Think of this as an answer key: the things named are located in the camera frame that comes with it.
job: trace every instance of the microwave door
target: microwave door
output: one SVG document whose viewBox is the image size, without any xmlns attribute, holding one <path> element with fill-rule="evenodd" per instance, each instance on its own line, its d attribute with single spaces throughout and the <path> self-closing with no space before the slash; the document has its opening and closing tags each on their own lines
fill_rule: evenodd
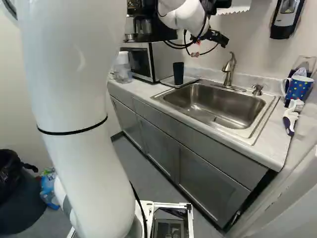
<svg viewBox="0 0 317 238">
<path fill-rule="evenodd" d="M 139 48 L 121 48 L 121 51 L 129 52 L 129 63 L 131 66 L 131 71 L 135 75 L 141 75 L 151 78 L 150 63 L 151 60 L 148 56 L 147 49 Z"/>
</svg>

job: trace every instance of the black bag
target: black bag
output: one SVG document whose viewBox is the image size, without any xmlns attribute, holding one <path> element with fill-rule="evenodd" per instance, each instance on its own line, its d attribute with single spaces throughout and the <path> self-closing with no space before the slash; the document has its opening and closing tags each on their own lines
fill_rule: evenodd
<svg viewBox="0 0 317 238">
<path fill-rule="evenodd" d="M 33 170 L 35 173 L 39 171 L 35 166 L 21 162 L 13 150 L 0 150 L 0 204 L 4 203 L 19 186 L 22 168 Z"/>
</svg>

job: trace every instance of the coffee maker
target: coffee maker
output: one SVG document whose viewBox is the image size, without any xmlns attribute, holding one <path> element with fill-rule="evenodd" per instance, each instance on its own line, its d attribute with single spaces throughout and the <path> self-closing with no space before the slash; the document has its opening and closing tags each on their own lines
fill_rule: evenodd
<svg viewBox="0 0 317 238">
<path fill-rule="evenodd" d="M 157 17 L 156 7 L 156 0 L 127 0 L 125 42 L 177 39 L 177 31 L 165 26 Z"/>
</svg>

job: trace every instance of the plastic bottle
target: plastic bottle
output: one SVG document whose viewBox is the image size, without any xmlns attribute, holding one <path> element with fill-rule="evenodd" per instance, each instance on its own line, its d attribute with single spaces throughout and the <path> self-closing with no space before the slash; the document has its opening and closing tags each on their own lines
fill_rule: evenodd
<svg viewBox="0 0 317 238">
<path fill-rule="evenodd" d="M 127 51 L 120 51 L 113 66 L 114 79 L 118 83 L 130 83 L 132 81 L 131 66 Z"/>
</svg>

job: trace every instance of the microwave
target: microwave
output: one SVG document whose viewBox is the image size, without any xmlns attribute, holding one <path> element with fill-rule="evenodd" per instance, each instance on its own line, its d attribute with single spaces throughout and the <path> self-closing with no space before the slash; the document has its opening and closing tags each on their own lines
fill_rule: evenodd
<svg viewBox="0 0 317 238">
<path fill-rule="evenodd" d="M 173 76 L 173 63 L 182 59 L 180 50 L 169 48 L 163 41 L 123 43 L 120 51 L 128 52 L 134 78 L 153 83 Z"/>
</svg>

